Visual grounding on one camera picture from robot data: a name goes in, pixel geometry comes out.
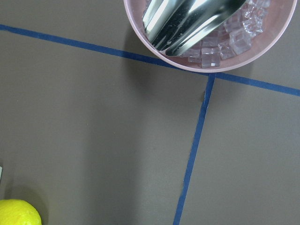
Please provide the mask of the metal ice scoop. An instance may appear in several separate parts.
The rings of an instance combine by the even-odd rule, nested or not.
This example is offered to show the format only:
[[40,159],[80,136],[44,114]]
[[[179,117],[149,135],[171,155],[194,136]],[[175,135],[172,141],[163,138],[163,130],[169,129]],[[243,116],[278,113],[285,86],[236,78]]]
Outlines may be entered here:
[[238,11],[243,0],[152,0],[142,17],[148,41],[179,56]]

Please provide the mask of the yellow lemon near edge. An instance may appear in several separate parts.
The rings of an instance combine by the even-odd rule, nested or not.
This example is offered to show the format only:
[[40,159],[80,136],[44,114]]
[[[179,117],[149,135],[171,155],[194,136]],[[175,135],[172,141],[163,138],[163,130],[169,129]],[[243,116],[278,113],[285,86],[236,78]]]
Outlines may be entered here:
[[41,225],[38,211],[28,202],[19,199],[0,201],[1,225]]

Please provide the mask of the pink bowl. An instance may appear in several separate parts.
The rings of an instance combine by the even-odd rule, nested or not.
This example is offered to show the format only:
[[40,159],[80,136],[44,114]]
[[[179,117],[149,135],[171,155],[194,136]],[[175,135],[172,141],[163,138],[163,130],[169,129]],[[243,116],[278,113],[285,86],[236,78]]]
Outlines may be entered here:
[[143,45],[167,65],[199,73],[217,73],[240,68],[266,53],[283,35],[293,16],[297,0],[273,0],[265,18],[265,30],[254,38],[250,50],[233,58],[226,59],[219,67],[201,68],[197,64],[179,57],[168,57],[157,51],[147,40],[143,31],[142,15],[146,9],[144,0],[125,0],[127,17],[137,37]]

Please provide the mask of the clear ice cubes pile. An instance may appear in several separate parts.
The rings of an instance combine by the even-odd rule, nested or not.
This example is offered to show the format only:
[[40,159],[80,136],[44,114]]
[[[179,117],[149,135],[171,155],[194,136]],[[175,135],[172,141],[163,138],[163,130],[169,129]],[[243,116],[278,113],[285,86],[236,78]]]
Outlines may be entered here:
[[270,0],[247,0],[230,18],[185,51],[180,57],[201,68],[217,68],[221,61],[236,57],[252,47],[264,31]]

